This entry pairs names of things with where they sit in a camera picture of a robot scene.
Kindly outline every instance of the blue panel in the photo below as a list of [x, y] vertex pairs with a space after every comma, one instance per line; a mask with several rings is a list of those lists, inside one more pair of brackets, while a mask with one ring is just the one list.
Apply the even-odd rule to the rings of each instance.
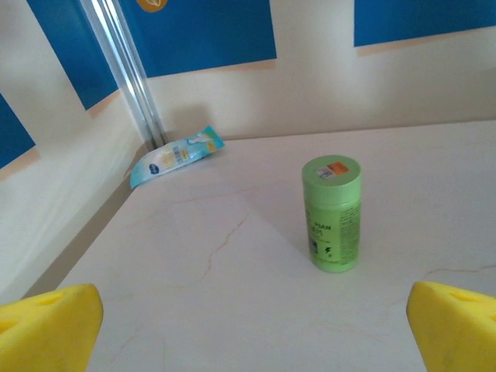
[[34, 142], [0, 95], [0, 168], [34, 147]]
[[85, 109], [117, 89], [79, 0], [27, 0]]
[[276, 57], [269, 0], [120, 0], [149, 77]]
[[495, 25], [495, 0], [355, 0], [355, 47]]

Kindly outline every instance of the product label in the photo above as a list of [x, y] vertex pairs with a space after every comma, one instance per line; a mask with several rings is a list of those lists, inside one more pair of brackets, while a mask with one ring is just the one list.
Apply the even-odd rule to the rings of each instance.
[[349, 171], [350, 170], [346, 165], [344, 165], [340, 161], [336, 161], [335, 163], [319, 168], [315, 172], [319, 175], [321, 179], [327, 180], [331, 177], [340, 176], [341, 174], [348, 173]]
[[360, 242], [360, 203], [340, 212], [306, 209], [310, 252], [329, 264], [355, 260]]

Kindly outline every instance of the white table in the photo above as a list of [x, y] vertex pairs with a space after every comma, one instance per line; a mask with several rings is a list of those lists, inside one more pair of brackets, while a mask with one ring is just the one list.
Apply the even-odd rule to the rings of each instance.
[[[360, 262], [308, 259], [301, 168], [363, 167]], [[496, 295], [496, 123], [229, 141], [137, 188], [61, 287], [105, 320], [89, 371], [420, 371], [415, 281]]]

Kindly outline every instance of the green container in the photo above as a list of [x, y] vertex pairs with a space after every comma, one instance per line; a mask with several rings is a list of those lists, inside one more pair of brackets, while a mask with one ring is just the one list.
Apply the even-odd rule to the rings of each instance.
[[334, 273], [355, 267], [360, 244], [360, 165], [339, 155], [318, 157], [303, 167], [302, 177], [313, 263]]

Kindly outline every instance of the crack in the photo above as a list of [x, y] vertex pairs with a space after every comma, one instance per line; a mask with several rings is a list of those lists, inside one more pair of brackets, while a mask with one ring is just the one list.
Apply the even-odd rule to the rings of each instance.
[[111, 361], [115, 362], [117, 357], [122, 353], [122, 351], [138, 336], [138, 333], [143, 329], [144, 324], [140, 324], [136, 327], [133, 334], [119, 347], [117, 353], [112, 357]]
[[485, 266], [479, 267], [478, 269], [449, 269], [449, 268], [434, 269], [434, 270], [430, 270], [429, 272], [427, 272], [423, 276], [423, 279], [425, 279], [430, 274], [439, 273], [439, 272], [443, 272], [443, 271], [447, 271], [450, 273], [467, 273], [467, 274], [472, 273], [472, 274], [475, 274], [475, 273], [478, 273], [478, 272], [483, 271], [483, 270], [494, 269], [494, 268], [496, 268], [496, 263], [494, 263], [492, 265], [485, 265]]
[[218, 246], [217, 248], [215, 248], [215, 250], [212, 253], [210, 253], [210, 256], [208, 256], [208, 267], [207, 267], [207, 270], [205, 270], [205, 272], [203, 273], [203, 275], [201, 276], [201, 278], [200, 278], [199, 281], [202, 281], [203, 279], [205, 279], [205, 277], [207, 276], [207, 274], [210, 271], [210, 269], [212, 269], [212, 262], [213, 262], [214, 255], [216, 253], [218, 253], [222, 248], [224, 248], [225, 246], [227, 246], [227, 244], [229, 243], [229, 239], [231, 238], [231, 236], [243, 225], [243, 223], [245, 223], [245, 221], [248, 219], [248, 216], [250, 216], [250, 212], [248, 212], [245, 215], [243, 221], [241, 221], [234, 229], [231, 230], [231, 232], [229, 234], [227, 234], [226, 239], [224, 240], [224, 243], [222, 243], [220, 246]]
[[197, 197], [197, 198], [190, 198], [190, 199], [185, 199], [185, 200], [178, 200], [176, 202], [173, 201], [171, 203], [166, 204], [163, 208], [157, 209], [155, 212], [151, 213], [150, 215], [148, 215], [144, 219], [141, 219], [139, 221], [133, 222], [133, 223], [127, 225], [126, 227], [127, 228], [131, 228], [131, 227], [136, 227], [138, 225], [141, 225], [142, 223], [144, 223], [144, 222], [148, 221], [149, 219], [153, 218], [155, 215], [159, 215], [160, 213], [162, 213], [164, 210], [166, 210], [167, 208], [171, 207], [172, 205], [187, 204], [187, 203], [197, 202], [198, 200], [213, 199], [213, 198], [224, 198], [224, 197], [227, 197], [227, 196], [233, 196], [233, 195], [237, 195], [237, 194], [244, 194], [246, 192], [257, 190], [258, 188], [261, 188], [262, 186], [253, 186], [251, 188], [245, 188], [243, 190], [229, 192], [229, 193], [226, 193], [226, 194], [206, 195], [206, 196], [200, 196], [200, 197]]

